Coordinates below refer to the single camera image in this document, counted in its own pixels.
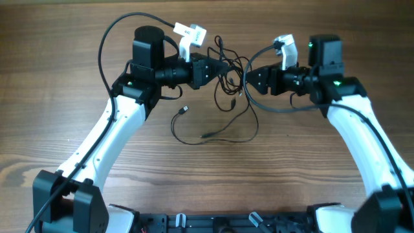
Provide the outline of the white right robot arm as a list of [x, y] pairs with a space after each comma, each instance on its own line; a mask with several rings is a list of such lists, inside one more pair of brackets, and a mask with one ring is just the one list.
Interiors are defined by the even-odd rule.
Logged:
[[321, 112], [343, 138], [363, 180], [366, 200], [352, 210], [339, 203], [312, 205], [314, 232], [412, 232], [413, 170], [398, 154], [373, 112], [367, 91], [346, 77], [342, 41], [334, 34], [309, 39], [307, 66], [298, 65], [292, 35], [277, 37], [271, 49], [282, 61], [246, 68], [244, 87], [277, 96], [288, 91], [308, 95], [310, 108]]

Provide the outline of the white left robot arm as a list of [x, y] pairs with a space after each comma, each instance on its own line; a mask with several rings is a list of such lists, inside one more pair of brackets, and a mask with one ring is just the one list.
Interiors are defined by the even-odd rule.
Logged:
[[41, 171], [34, 179], [34, 218], [29, 232], [144, 232], [136, 210], [107, 205], [102, 190], [113, 164], [130, 137], [147, 120], [162, 98], [161, 90], [189, 85], [198, 89], [226, 72], [222, 61], [192, 53], [206, 36], [198, 25], [176, 23], [181, 39], [176, 53], [165, 56], [171, 38], [154, 26], [138, 27], [133, 56], [108, 87], [105, 111], [81, 146], [55, 172]]

